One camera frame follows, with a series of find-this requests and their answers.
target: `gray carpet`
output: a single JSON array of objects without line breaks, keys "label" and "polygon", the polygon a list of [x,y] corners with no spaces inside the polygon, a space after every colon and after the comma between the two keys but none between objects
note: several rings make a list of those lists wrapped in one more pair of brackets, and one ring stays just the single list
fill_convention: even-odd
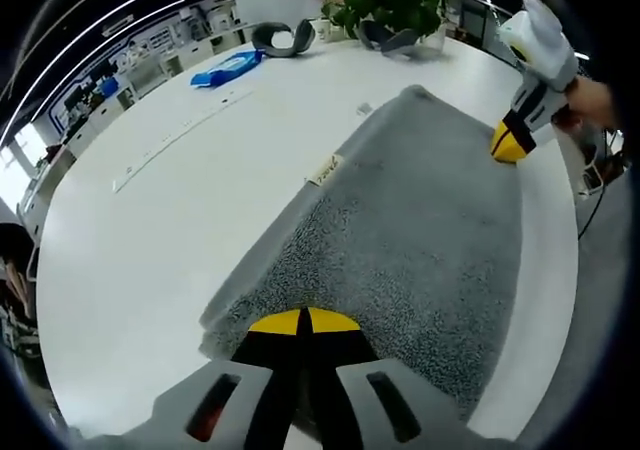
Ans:
[{"label": "gray carpet", "polygon": [[405,89],[276,219],[201,318],[201,351],[230,356],[259,318],[300,306],[357,320],[453,396],[467,418],[509,325],[520,259],[520,189],[489,155],[493,130]]}]

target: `small tag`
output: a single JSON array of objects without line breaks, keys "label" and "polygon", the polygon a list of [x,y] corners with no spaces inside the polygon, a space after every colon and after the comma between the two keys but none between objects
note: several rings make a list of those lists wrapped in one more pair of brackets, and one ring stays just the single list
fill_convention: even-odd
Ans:
[{"label": "small tag", "polygon": [[316,174],[309,179],[309,181],[314,185],[321,187],[325,184],[329,177],[333,175],[338,166],[340,166],[340,164],[342,163],[342,160],[344,159],[340,155],[334,153],[333,155],[331,155],[331,158],[329,158],[329,160],[327,160],[325,164],[320,168],[320,170],[318,170],[318,172],[316,172]]},{"label": "small tag", "polygon": [[358,107],[358,109],[356,110],[356,113],[361,117],[365,117],[369,115],[372,111],[373,111],[373,108],[371,108],[371,105],[365,102]]}]

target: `green plant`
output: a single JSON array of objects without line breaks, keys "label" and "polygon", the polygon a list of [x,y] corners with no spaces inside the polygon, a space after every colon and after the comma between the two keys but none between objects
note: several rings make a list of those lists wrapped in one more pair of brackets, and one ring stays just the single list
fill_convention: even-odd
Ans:
[{"label": "green plant", "polygon": [[410,28],[420,36],[435,32],[445,19],[446,0],[327,0],[322,13],[351,38],[360,22],[373,19],[394,33]]}]

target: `white table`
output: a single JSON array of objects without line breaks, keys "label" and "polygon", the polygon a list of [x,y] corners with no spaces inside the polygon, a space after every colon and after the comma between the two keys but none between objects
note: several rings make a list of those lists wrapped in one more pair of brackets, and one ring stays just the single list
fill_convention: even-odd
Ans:
[{"label": "white table", "polygon": [[[195,72],[229,54],[124,113],[53,198],[40,254],[42,350],[63,415],[86,436],[140,424],[158,394],[207,362],[197,350],[205,304],[305,177],[358,127],[359,105],[375,108],[418,83],[494,126],[521,81],[504,63],[447,40],[444,56],[429,63],[392,61],[357,42],[319,44],[303,58],[267,60],[217,90],[189,86]],[[248,96],[112,191],[127,166],[232,91]],[[540,131],[539,148],[518,166],[522,268],[504,351],[469,423],[484,435],[519,434],[569,328],[576,224],[551,134]]]}]

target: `blue wet wipes pack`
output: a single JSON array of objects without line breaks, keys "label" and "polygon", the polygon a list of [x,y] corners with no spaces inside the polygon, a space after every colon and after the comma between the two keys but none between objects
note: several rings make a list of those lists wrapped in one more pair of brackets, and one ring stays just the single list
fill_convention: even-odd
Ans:
[{"label": "blue wet wipes pack", "polygon": [[196,73],[191,79],[191,85],[194,87],[219,87],[224,85],[255,68],[262,61],[263,55],[258,50],[235,53],[211,70]]}]

